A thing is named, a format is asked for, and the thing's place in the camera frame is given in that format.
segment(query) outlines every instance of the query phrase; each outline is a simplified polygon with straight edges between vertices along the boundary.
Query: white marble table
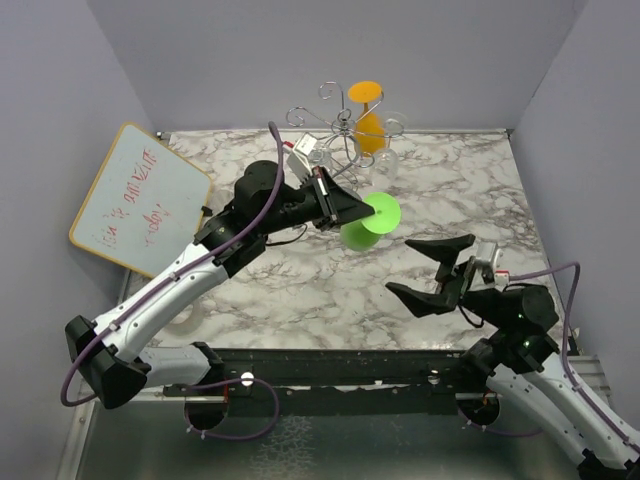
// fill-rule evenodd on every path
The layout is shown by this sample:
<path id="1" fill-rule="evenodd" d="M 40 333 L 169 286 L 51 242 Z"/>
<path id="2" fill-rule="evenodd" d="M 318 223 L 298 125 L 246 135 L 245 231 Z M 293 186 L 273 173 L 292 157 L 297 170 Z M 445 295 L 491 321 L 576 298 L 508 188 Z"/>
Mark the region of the white marble table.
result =
<path id="1" fill-rule="evenodd" d="M 295 140 L 301 131 L 284 131 Z M 170 147 L 214 180 L 209 206 L 231 198 L 244 167 L 276 159 L 266 131 L 175 133 Z M 514 273 L 546 267 L 506 134 L 409 134 L 394 140 L 401 162 L 389 191 L 403 218 L 374 249 L 356 253 L 335 233 L 309 228 L 300 241 L 268 248 L 230 281 L 208 292 L 162 330 L 152 344 L 197 340 L 229 348 L 462 349 L 493 332 L 476 330 L 458 312 L 422 319 L 384 288 L 388 281 L 433 291 L 436 264 L 405 239 L 473 233 L 498 241 L 502 266 Z M 293 174 L 287 179 L 297 186 Z M 291 231 L 274 239 L 293 238 Z M 132 291 L 144 283 L 138 276 Z M 559 326 L 552 331 L 561 337 Z"/>

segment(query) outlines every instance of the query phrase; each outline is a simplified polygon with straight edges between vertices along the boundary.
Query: white wall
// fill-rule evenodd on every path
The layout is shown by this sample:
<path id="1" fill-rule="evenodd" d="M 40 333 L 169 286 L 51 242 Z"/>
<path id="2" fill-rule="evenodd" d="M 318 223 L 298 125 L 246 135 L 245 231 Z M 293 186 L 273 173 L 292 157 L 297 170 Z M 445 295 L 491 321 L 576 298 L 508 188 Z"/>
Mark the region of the white wall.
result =
<path id="1" fill-rule="evenodd" d="M 87 0 L 162 130 L 265 127 L 377 80 L 416 128 L 515 127 L 586 0 Z"/>
<path id="2" fill-rule="evenodd" d="M 64 326 L 122 271 L 67 232 L 121 123 L 151 128 L 83 0 L 0 7 L 0 478 L 54 478 L 71 411 Z"/>
<path id="3" fill-rule="evenodd" d="M 583 265 L 574 324 L 640 427 L 640 3 L 585 7 L 513 136 L 552 263 Z M 565 293 L 569 275 L 560 278 Z"/>

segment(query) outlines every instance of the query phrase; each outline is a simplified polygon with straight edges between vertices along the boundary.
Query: purple cable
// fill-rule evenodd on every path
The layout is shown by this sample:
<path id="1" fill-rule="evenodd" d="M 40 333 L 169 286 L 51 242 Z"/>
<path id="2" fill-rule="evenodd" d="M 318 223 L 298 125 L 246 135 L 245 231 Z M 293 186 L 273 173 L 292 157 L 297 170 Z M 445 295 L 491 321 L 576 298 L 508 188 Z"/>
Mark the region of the purple cable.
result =
<path id="1" fill-rule="evenodd" d="M 482 430 L 483 432 L 488 432 L 493 435 L 498 435 L 500 437 L 529 438 L 529 437 L 535 437 L 536 435 L 540 435 L 542 433 L 541 428 L 538 428 L 537 430 L 532 430 L 531 432 L 524 432 L 524 433 L 505 432 L 503 430 L 496 430 L 494 428 L 487 427 L 486 425 L 479 425 L 477 423 L 472 422 L 467 418 L 467 416 L 460 409 L 458 409 L 458 415 L 464 418 L 468 425 L 471 425 L 472 427 L 477 428 L 478 430 Z"/>
<path id="2" fill-rule="evenodd" d="M 573 385 L 573 388 L 576 392 L 583 398 L 583 400 L 591 407 L 591 409 L 602 419 L 607 426 L 613 430 L 618 437 L 622 439 L 627 445 L 629 445 L 636 453 L 640 454 L 640 445 L 635 445 L 630 442 L 630 438 L 618 427 L 618 425 L 609 418 L 604 410 L 602 410 L 593 399 L 582 390 L 582 386 L 580 382 L 576 379 L 571 371 L 571 365 L 569 364 L 569 358 L 567 353 L 569 351 L 569 317 L 571 315 L 571 306 L 573 305 L 573 299 L 576 294 L 576 289 L 578 288 L 578 280 L 580 280 L 580 264 L 578 262 L 569 262 L 564 265 L 560 265 L 559 267 L 549 268 L 547 270 L 541 270 L 539 272 L 527 273 L 525 275 L 514 275 L 511 277 L 511 280 L 515 282 L 521 282 L 523 280 L 531 280 L 532 278 L 543 277 L 545 275 L 550 275 L 552 273 L 559 272 L 561 270 L 565 270 L 567 268 L 574 267 L 575 274 L 573 276 L 573 283 L 571 284 L 571 289 L 569 290 L 569 298 L 567 298 L 567 307 L 565 309 L 564 314 L 564 324 L 562 327 L 562 348 L 560 351 L 560 359 L 562 361 L 562 368 L 564 369 L 567 378 Z"/>
<path id="3" fill-rule="evenodd" d="M 231 440 L 234 442 L 244 442 L 244 441 L 250 441 L 250 440 L 257 440 L 258 438 L 265 436 L 267 433 L 273 430 L 273 428 L 276 426 L 276 423 L 278 422 L 278 417 L 280 416 L 280 401 L 278 400 L 278 394 L 276 393 L 275 389 L 264 380 L 260 380 L 259 378 L 252 378 L 250 380 L 243 379 L 243 378 L 233 378 L 231 380 L 224 380 L 222 382 L 210 383 L 208 385 L 193 385 L 193 386 L 187 387 L 187 389 L 188 390 L 207 390 L 209 388 L 220 388 L 220 387 L 224 387 L 227 385 L 234 385 L 236 383 L 241 383 L 241 382 L 258 383 L 263 387 L 265 387 L 267 390 L 269 390 L 269 393 L 273 397 L 273 416 L 271 417 L 271 420 L 269 420 L 269 423 L 267 423 L 267 425 L 264 428 L 257 431 L 256 433 L 251 433 L 249 435 L 225 435 L 223 433 L 213 433 L 213 432 L 210 432 L 209 430 L 198 430 L 191 424 L 191 420 L 189 419 L 189 414 L 187 413 L 187 410 L 185 407 L 184 419 L 187 422 L 187 425 L 189 425 L 189 430 L 187 431 L 187 433 L 193 430 L 194 432 L 209 438 L 217 438 L 219 440 Z"/>
<path id="4" fill-rule="evenodd" d="M 269 122 L 269 131 L 271 132 L 271 135 L 275 139 L 276 145 L 278 147 L 278 171 L 276 173 L 275 185 L 273 186 L 273 189 L 271 190 L 271 194 L 269 195 L 269 198 L 265 202 L 264 207 L 262 207 L 262 210 L 260 210 L 260 213 L 256 215 L 256 218 L 254 218 L 249 223 L 249 225 L 247 225 L 235 237 L 223 243 L 219 247 L 214 248 L 212 251 L 206 253 L 200 258 L 197 258 L 192 262 L 186 264 L 184 267 L 176 270 L 174 272 L 176 278 L 181 278 L 185 273 L 187 273 L 193 267 L 196 267 L 201 263 L 206 262 L 210 258 L 215 257 L 219 253 L 229 248 L 234 243 L 238 242 L 239 240 L 242 240 L 251 230 L 253 230 L 256 227 L 256 225 L 258 225 L 258 223 L 260 223 L 260 221 L 264 218 L 264 216 L 267 214 L 267 212 L 271 208 L 271 205 L 273 205 L 273 202 L 276 199 L 276 195 L 278 194 L 278 190 L 280 190 L 280 185 L 282 184 L 282 181 L 284 178 L 284 148 L 282 145 L 282 139 L 280 138 L 280 132 L 278 132 L 278 127 L 274 122 Z M 113 328 L 117 329 L 116 327 L 121 325 L 127 318 L 131 316 L 132 313 L 134 313 L 141 306 L 147 303 L 149 299 L 151 299 L 155 294 L 157 294 L 160 290 L 162 290 L 164 287 L 166 287 L 168 284 L 172 283 L 173 281 L 174 281 L 173 279 L 167 277 L 163 281 L 158 283 L 158 285 L 156 285 L 151 290 L 149 290 L 142 297 L 140 297 L 133 305 L 131 305 L 131 307 L 128 310 L 123 312 L 118 318 L 116 318 L 113 322 L 111 322 L 111 325 L 114 326 Z M 84 360 L 87 358 L 89 353 L 91 353 L 91 351 L 96 347 L 96 345 L 98 345 L 102 340 L 104 340 L 104 338 L 107 335 L 109 335 L 111 331 L 112 331 L 111 327 L 107 327 L 98 335 L 96 335 L 94 339 L 91 340 L 84 349 L 82 349 L 82 351 L 78 354 L 78 357 L 71 364 L 71 368 L 69 369 L 69 372 L 67 372 L 67 375 L 65 376 L 64 381 L 62 382 L 62 389 L 60 390 L 60 402 L 65 407 L 77 407 L 78 405 L 82 405 L 83 403 L 87 403 L 93 400 L 94 398 L 96 398 L 97 395 L 92 394 L 87 397 L 80 398 L 78 400 L 69 400 L 69 398 L 67 397 L 69 393 L 69 385 L 71 385 L 71 380 L 73 379 L 73 376 L 75 375 L 75 373 L 78 371 L 78 368 L 80 367 L 82 362 L 84 362 Z"/>

